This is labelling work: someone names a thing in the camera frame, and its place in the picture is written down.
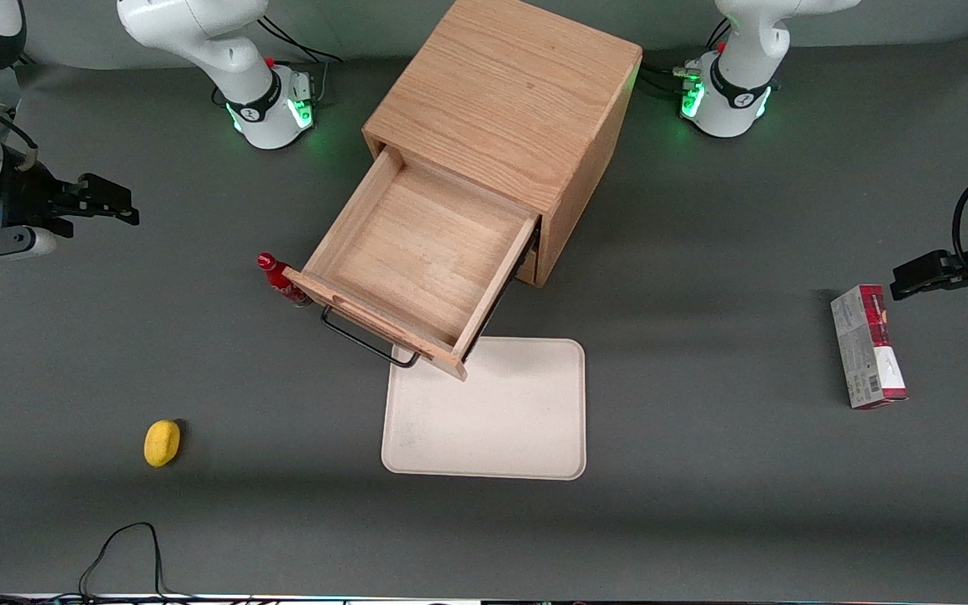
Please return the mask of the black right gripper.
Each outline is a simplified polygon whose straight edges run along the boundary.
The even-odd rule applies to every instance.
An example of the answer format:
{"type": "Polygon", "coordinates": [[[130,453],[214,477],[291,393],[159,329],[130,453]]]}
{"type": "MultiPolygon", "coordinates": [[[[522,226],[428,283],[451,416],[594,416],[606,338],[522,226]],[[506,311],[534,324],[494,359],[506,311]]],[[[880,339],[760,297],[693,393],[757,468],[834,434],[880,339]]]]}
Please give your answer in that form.
{"type": "Polygon", "coordinates": [[[97,175],[80,175],[76,183],[69,184],[40,163],[20,170],[14,161],[4,162],[0,172],[0,229],[28,226],[70,238],[74,225],[65,217],[115,218],[139,225],[131,191],[118,183],[97,175]]]}

